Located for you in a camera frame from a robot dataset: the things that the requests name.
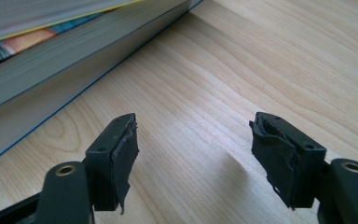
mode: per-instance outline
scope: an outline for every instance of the black plastic part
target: black plastic part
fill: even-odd
[[[95,211],[114,211],[120,204],[124,212],[128,180],[138,152],[135,114],[114,119],[86,151],[84,162],[95,180]]]
[[[318,220],[320,224],[341,224],[344,223],[338,211],[334,191],[330,184],[330,165],[325,162],[320,172],[316,173],[316,194],[319,200]]]
[[[358,161],[333,160],[328,179],[344,223],[358,223]]]
[[[324,164],[326,149],[275,115],[257,112],[249,125],[254,136],[252,153],[274,191],[288,207],[312,207],[314,174]]]
[[[17,223],[32,216],[36,211],[38,200],[39,194],[36,194],[0,211],[0,224]]]
[[[94,223],[87,173],[82,162],[65,162],[48,171],[40,193],[35,223]]]

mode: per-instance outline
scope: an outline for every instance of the metal ring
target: metal ring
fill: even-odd
[[[73,173],[76,170],[74,165],[64,165],[56,170],[57,176],[65,176]]]
[[[341,163],[344,169],[358,174],[358,164],[350,161],[344,161]]]

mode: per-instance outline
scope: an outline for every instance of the screw hole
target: screw hole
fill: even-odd
[[[358,164],[356,163],[346,161],[346,162],[342,162],[341,165],[346,170],[349,170],[354,173],[358,173]]]
[[[73,165],[66,165],[66,166],[63,166],[63,167],[57,169],[55,174],[58,176],[69,175],[69,174],[73,173],[75,171],[75,169],[76,168]]]

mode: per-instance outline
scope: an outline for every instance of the colorful book cover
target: colorful book cover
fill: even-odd
[[[39,29],[0,41],[0,63],[34,45],[76,28],[100,17],[103,13],[92,14],[72,21],[66,21],[48,28]]]
[[[141,0],[0,0],[0,40]]]

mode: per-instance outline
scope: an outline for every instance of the wooden table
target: wooden table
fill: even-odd
[[[358,1],[204,1],[0,158],[0,209],[134,112],[126,213],[97,223],[317,223],[318,203],[292,212],[252,155],[256,111],[358,161]]]

